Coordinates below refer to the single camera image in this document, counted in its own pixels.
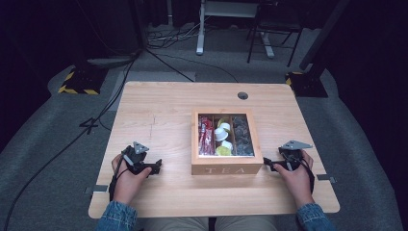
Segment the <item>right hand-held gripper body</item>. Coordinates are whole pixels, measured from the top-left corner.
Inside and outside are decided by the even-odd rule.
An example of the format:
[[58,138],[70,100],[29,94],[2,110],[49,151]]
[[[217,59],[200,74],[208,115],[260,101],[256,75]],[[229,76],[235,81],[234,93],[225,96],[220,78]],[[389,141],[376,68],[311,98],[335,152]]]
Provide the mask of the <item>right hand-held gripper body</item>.
[[278,151],[284,157],[284,160],[278,162],[278,165],[286,170],[296,170],[299,166],[309,169],[310,166],[304,163],[302,154],[302,150],[305,148],[312,148],[312,145],[301,141],[288,141],[282,144]]

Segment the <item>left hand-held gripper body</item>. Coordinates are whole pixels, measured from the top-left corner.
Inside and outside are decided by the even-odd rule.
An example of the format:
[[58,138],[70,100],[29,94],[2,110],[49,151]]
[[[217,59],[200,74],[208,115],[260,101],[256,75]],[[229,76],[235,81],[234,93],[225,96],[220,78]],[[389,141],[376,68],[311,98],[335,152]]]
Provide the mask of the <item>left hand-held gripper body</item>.
[[133,174],[138,175],[148,167],[155,167],[154,164],[146,164],[144,162],[148,150],[148,147],[134,141],[132,145],[128,145],[121,152],[128,169]]

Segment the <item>wooden tea box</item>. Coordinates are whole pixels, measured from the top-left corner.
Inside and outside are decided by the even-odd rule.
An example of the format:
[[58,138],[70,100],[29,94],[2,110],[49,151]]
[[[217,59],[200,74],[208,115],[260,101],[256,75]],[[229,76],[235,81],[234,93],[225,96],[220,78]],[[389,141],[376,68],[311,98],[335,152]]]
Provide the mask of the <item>wooden tea box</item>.
[[[199,140],[199,117],[207,116],[214,127],[214,151],[213,155],[200,155],[198,151]],[[238,156],[236,153],[236,142],[233,130],[233,117],[245,116],[249,126],[252,140],[253,156]],[[231,156],[218,156],[216,148],[221,146],[222,141],[216,141],[215,130],[218,120],[227,117],[227,123],[231,126],[228,138],[233,144]],[[192,175],[221,175],[221,174],[257,174],[263,164],[263,156],[258,140],[255,121],[250,110],[246,109],[215,109],[201,108],[192,111],[191,116],[191,174]]]

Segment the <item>person's right hand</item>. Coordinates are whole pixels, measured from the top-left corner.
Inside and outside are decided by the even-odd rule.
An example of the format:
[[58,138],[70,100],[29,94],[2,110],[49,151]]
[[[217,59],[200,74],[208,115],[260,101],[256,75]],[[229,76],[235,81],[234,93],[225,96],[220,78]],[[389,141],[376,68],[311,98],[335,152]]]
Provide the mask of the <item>person's right hand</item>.
[[293,171],[288,171],[278,164],[273,165],[277,172],[282,176],[289,192],[293,196],[297,209],[306,204],[312,204],[315,202],[311,193],[311,183],[308,173],[308,169],[312,169],[313,167],[314,160],[304,150],[302,150],[302,157],[304,167],[299,167]]

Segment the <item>person's left hand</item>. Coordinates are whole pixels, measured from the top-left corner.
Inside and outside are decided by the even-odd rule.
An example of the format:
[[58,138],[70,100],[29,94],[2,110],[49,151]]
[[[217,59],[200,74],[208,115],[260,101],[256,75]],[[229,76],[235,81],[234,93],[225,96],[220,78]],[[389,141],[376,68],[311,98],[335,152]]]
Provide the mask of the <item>person's left hand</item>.
[[127,169],[127,165],[121,161],[120,154],[118,154],[112,160],[112,168],[118,173],[113,201],[130,206],[134,198],[139,193],[143,181],[148,177],[152,168],[148,167],[138,175],[135,175],[129,171]]

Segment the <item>pile of dark tea bags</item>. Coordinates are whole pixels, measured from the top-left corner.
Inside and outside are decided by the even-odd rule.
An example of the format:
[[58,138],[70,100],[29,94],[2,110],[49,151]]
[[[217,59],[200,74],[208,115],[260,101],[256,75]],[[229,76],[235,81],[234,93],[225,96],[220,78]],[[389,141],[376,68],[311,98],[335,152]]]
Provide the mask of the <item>pile of dark tea bags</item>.
[[238,156],[253,156],[253,146],[250,137],[247,119],[243,115],[233,117],[233,130],[236,142],[236,153]]

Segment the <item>row of red packets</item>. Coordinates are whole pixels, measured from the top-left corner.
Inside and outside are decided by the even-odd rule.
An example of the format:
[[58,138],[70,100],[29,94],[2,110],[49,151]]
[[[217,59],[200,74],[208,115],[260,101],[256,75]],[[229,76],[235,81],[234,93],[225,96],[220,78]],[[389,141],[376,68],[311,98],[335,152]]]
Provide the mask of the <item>row of red packets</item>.
[[214,127],[212,121],[204,115],[199,117],[199,140],[198,151],[200,155],[213,155],[214,151]]

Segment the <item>black yellow striped stand base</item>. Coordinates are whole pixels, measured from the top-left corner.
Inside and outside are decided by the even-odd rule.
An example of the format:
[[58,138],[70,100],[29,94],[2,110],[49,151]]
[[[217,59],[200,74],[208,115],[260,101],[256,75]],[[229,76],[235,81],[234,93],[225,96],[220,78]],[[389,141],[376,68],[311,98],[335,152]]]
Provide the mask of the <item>black yellow striped stand base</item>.
[[66,75],[58,93],[97,95],[101,92],[107,73],[106,68],[82,70],[74,67]]
[[288,72],[285,83],[289,85],[297,97],[327,97],[328,94],[320,78],[312,78],[308,73]]

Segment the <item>black slanted stand pole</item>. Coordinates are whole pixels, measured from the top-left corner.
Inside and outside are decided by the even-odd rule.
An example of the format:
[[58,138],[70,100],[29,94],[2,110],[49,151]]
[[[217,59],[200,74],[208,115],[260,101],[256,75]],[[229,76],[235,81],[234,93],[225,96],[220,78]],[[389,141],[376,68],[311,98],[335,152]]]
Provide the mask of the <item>black slanted stand pole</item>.
[[341,17],[350,0],[316,0],[309,11],[305,26],[307,29],[319,29],[319,34],[303,57],[299,68],[305,70],[317,57],[318,51]]

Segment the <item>black chair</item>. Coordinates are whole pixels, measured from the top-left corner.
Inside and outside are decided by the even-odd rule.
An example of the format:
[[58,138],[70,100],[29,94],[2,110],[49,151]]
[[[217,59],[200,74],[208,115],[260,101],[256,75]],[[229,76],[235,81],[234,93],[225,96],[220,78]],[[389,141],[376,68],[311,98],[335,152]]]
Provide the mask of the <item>black chair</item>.
[[297,37],[291,47],[292,53],[287,63],[287,66],[290,66],[302,32],[303,20],[299,10],[292,3],[287,0],[262,0],[256,8],[253,23],[246,36],[251,40],[246,62],[250,63],[257,33],[287,34],[282,44],[296,33]]

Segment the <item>white desk frame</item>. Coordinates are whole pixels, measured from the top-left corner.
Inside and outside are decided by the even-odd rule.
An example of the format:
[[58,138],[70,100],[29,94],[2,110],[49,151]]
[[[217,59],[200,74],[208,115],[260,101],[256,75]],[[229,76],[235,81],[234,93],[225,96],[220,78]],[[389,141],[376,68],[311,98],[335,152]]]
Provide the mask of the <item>white desk frame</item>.
[[205,20],[210,16],[254,18],[257,4],[238,0],[200,0],[199,32],[195,53],[204,53]]

